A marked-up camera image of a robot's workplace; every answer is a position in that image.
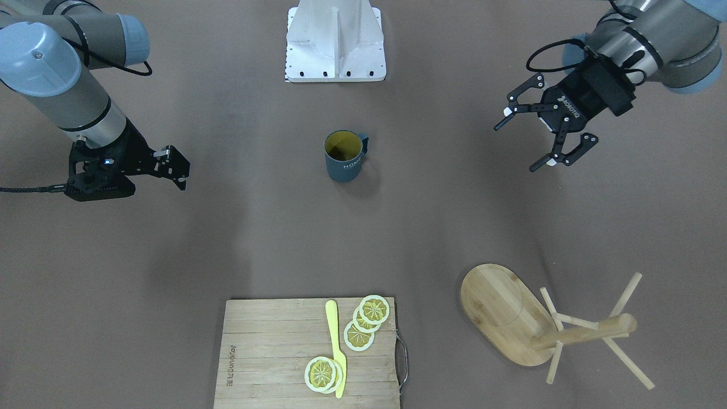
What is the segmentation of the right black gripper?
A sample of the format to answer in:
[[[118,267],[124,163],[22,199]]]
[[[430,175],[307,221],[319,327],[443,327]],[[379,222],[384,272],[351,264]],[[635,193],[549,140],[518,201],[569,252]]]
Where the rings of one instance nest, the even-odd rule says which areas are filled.
[[[73,143],[64,194],[79,202],[130,197],[136,187],[129,177],[138,174],[169,179],[184,190],[190,161],[173,145],[154,151],[128,121],[106,147],[89,148],[83,140]]]

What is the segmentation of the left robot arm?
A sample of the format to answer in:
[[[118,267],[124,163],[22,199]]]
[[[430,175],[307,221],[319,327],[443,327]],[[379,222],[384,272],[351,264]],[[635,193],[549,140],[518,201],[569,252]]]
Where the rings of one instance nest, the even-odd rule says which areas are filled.
[[[535,113],[554,135],[551,151],[530,166],[573,165],[599,139],[585,132],[602,111],[621,116],[633,108],[637,86],[654,81],[678,94],[711,86],[725,56],[720,26],[724,1],[612,1],[589,34],[543,47],[565,47],[559,83],[548,86],[545,68],[507,95],[501,129],[517,114]]]

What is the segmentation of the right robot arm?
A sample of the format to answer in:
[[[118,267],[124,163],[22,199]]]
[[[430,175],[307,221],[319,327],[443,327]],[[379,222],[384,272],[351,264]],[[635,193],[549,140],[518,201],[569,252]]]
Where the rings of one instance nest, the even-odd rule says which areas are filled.
[[[79,202],[126,198],[139,174],[185,189],[190,161],[172,145],[149,147],[92,73],[151,75],[151,43],[138,18],[106,13],[91,1],[3,1],[1,40],[3,85],[72,140],[65,183],[3,193],[63,193]]]

